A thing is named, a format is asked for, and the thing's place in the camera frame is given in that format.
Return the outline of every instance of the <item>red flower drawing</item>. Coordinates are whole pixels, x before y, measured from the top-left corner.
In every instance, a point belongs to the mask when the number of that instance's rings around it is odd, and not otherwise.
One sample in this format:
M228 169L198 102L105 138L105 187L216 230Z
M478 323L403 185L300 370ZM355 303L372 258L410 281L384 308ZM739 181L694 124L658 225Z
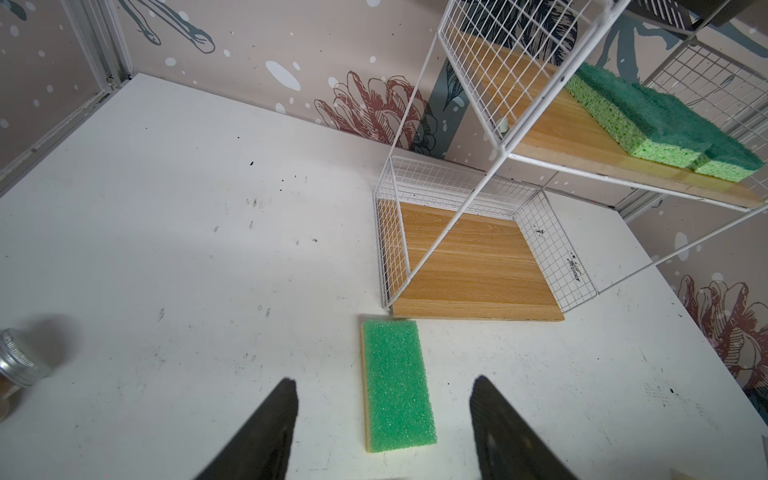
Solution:
M338 83L333 89L336 94L333 106L315 100L320 116L329 127L391 144L413 92L413 85L404 77L397 76L386 81L371 78L366 87L354 71L347 74L346 80L346 84ZM428 154L435 146L436 127L437 120L432 116L429 104L422 98L421 92L416 91L397 146Z
M768 306L747 305L745 283L713 281L696 291L686 275L678 296L742 389L768 387Z

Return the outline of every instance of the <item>wooden shelf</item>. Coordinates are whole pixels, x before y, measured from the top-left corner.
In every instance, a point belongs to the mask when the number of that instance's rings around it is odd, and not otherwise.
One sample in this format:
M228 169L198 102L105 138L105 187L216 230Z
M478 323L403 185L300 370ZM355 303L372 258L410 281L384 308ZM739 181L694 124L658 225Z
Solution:
M458 45L455 51L458 62L467 67L472 83L481 91L482 103L491 105L491 110L501 105L499 113L493 115L493 121L500 124L507 115L511 127L515 118L520 118L531 103L516 79L528 85L532 98L549 79L546 75L535 74L538 65L527 68L531 60L527 55L473 35L455 34L452 45ZM553 76L557 68L547 64L545 70ZM554 166L669 190L670 194L694 195L745 208L763 205L762 200L742 184L629 156L565 89L513 153Z
M416 265L454 212L400 205L409 260ZM409 318L564 319L518 225L473 214L456 222L392 312Z

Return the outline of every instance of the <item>metal jar lid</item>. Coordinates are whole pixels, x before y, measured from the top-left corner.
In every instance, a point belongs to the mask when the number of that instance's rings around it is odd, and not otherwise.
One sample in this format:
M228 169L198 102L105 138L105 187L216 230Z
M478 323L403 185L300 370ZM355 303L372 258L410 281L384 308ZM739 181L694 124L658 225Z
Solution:
M0 332L0 373L18 386L29 387L51 374L35 351L24 341L24 334L16 329Z

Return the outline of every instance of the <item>white tabletop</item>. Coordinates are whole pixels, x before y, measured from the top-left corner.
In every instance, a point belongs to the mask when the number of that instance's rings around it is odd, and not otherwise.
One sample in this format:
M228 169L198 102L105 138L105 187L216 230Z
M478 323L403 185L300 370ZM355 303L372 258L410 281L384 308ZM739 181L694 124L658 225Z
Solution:
M366 453L387 149L132 80L0 198L0 326L69 345L0 423L0 478L193 478L288 376L289 478L474 480L480 374L580 478L768 475L768 427L656 270L561 323L420 321L438 443ZM649 261L615 212L550 197L598 288Z

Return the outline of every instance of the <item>sponge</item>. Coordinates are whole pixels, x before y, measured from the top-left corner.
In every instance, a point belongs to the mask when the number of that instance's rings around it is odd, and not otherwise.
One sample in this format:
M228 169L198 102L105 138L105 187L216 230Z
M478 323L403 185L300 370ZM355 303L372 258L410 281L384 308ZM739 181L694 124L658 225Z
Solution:
M630 84L586 63L565 87L633 157L733 182L763 166L754 153L673 95Z
M709 146L681 118L696 115L671 95L583 64L565 88L631 156L688 167Z
M437 443L416 323L368 320L361 330L367 450Z

